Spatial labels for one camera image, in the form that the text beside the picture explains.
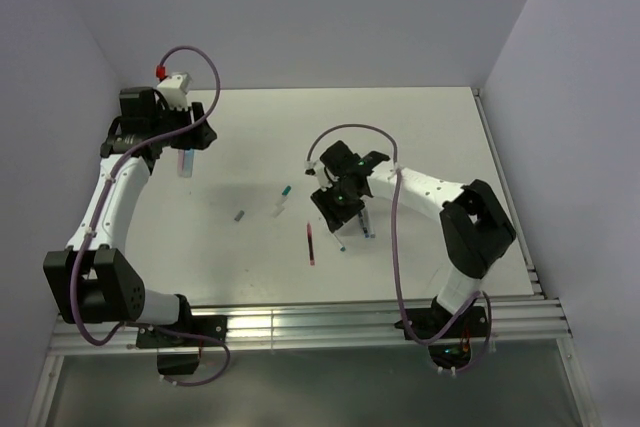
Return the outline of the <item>white teal marker pen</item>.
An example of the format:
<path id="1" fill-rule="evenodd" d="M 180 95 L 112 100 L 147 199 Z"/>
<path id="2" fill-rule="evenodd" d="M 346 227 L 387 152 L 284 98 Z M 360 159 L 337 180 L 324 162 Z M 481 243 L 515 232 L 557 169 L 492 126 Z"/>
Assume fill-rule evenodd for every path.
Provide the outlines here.
<path id="1" fill-rule="evenodd" d="M 339 251 L 340 252 L 345 252 L 346 251 L 346 247 L 345 247 L 344 243 L 336 235 L 336 233 L 333 233 L 332 237 L 333 237 L 333 239 L 335 241 L 335 244 L 337 245 L 337 248 L 339 249 Z"/>

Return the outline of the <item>pink highlighter pen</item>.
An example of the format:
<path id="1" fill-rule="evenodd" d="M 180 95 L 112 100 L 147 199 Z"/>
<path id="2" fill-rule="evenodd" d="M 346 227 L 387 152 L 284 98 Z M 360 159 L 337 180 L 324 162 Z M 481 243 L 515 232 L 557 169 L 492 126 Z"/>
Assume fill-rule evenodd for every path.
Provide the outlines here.
<path id="1" fill-rule="evenodd" d="M 179 177 L 185 176 L 185 151 L 184 150 L 179 150 L 178 152 L 177 173 Z"/>

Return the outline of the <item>light blue highlighter pen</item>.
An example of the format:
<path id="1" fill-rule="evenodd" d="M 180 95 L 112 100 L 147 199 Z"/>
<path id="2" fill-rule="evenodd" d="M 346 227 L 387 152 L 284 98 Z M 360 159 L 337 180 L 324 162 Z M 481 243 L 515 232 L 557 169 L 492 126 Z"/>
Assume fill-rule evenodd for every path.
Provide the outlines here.
<path id="1" fill-rule="evenodd" d="M 184 178 L 191 178 L 193 175 L 195 152 L 193 150 L 185 150 L 183 152 L 182 162 L 182 176 Z"/>

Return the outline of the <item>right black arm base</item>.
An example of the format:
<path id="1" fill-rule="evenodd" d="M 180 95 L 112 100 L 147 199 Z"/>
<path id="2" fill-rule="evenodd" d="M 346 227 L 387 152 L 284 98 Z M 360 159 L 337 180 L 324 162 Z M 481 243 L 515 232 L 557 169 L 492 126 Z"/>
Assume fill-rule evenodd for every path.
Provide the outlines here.
<path id="1" fill-rule="evenodd" d="M 489 315 L 482 306 L 468 307 L 451 325 L 453 315 L 435 303 L 406 311 L 409 326 L 422 341 L 443 334 L 427 347 L 436 371 L 456 376 L 475 365 L 491 350 Z"/>

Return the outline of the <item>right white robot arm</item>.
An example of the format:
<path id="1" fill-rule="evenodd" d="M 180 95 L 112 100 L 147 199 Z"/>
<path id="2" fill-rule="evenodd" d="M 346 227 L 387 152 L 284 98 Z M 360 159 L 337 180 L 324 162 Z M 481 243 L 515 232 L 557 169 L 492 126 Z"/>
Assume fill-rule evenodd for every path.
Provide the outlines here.
<path id="1" fill-rule="evenodd" d="M 364 199 L 391 202 L 392 264 L 401 324 L 415 339 L 402 297 L 397 211 L 400 205 L 438 223 L 451 268 L 433 299 L 427 324 L 436 340 L 452 337 L 468 321 L 466 311 L 481 295 L 481 285 L 493 264 L 516 240 L 515 229 L 491 186 L 479 179 L 449 182 L 401 167 L 392 157 L 371 151 L 360 156 L 337 141 L 317 160 L 308 158 L 305 174 L 317 179 L 311 200 L 328 230 L 336 233 L 365 209 Z"/>

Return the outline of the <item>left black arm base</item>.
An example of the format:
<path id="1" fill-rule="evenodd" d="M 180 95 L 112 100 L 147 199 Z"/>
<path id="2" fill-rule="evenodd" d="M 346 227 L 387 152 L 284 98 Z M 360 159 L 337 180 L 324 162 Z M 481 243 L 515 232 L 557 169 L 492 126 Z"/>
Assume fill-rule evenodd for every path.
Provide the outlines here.
<path id="1" fill-rule="evenodd" d="M 225 315 L 195 316 L 188 326 L 144 326 L 138 328 L 135 346 L 156 351 L 156 369 L 163 380 L 180 386 L 200 386 L 217 380 L 231 364 L 231 352 L 226 345 L 228 317 Z M 204 349 L 221 348 L 224 360 L 209 379 L 182 380 L 196 373 Z"/>

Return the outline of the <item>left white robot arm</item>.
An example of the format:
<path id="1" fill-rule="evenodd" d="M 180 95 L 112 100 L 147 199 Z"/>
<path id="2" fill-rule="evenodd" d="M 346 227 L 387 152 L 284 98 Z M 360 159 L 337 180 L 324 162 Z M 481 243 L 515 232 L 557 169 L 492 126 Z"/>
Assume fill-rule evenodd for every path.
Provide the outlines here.
<path id="1" fill-rule="evenodd" d="M 124 251 L 137 201 L 162 151 L 204 150 L 217 135 L 203 105 L 167 81 L 123 89 L 119 103 L 121 113 L 100 147 L 89 207 L 66 247 L 47 253 L 44 273 L 66 323 L 159 325 L 164 340 L 183 346 L 195 333 L 185 298 L 147 289 Z"/>

